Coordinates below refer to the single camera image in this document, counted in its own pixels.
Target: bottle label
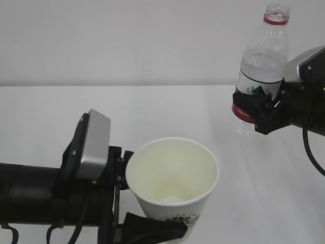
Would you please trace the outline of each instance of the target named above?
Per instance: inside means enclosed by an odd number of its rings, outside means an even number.
[[[272,99],[276,97],[280,89],[281,80],[265,83],[250,79],[241,70],[239,72],[239,81],[237,83],[237,90],[241,93],[249,95],[272,95]]]

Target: table surface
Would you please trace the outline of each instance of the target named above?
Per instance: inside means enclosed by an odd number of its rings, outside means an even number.
[[[186,137],[216,155],[220,181],[186,243],[323,243],[325,179],[309,162],[302,131],[269,136],[237,134],[230,123],[233,86],[1,87],[0,162],[59,167],[82,115],[93,108],[112,119],[111,145],[137,150],[161,137]],[[324,139],[310,144],[324,161]],[[131,192],[125,213],[142,215]],[[15,225],[20,243],[45,243],[47,226]],[[67,243],[73,228],[55,230],[51,244]],[[11,235],[1,231],[0,242]],[[95,243],[83,228],[79,244]]]

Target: water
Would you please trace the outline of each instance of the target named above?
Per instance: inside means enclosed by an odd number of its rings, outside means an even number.
[[[244,53],[240,69],[249,78],[261,82],[272,83],[283,79],[283,67],[287,59],[284,55],[276,53],[276,55],[267,50],[251,49]],[[241,91],[245,90],[245,86],[251,84],[243,84],[239,80],[238,88]],[[275,98],[278,92],[278,84],[263,84],[264,88],[271,91],[272,98]],[[247,123],[238,118],[233,112],[230,116],[233,127],[243,135],[250,135],[255,131],[254,124]]]
[[[240,69],[253,80],[262,82],[276,82],[283,79],[283,66],[286,57],[277,53],[276,55],[265,50],[248,50],[245,52]]]

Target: plastic water bottle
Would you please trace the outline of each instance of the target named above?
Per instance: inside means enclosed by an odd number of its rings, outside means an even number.
[[[283,79],[283,68],[289,55],[287,23],[290,7],[271,4],[263,23],[244,51],[236,92],[276,97]],[[240,107],[232,106],[231,120],[241,134],[254,131],[254,120]]]

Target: white paper cup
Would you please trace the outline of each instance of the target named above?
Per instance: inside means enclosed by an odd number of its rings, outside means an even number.
[[[219,168],[213,153],[201,144],[163,138],[131,157],[125,177],[146,217],[192,227],[218,182]]]

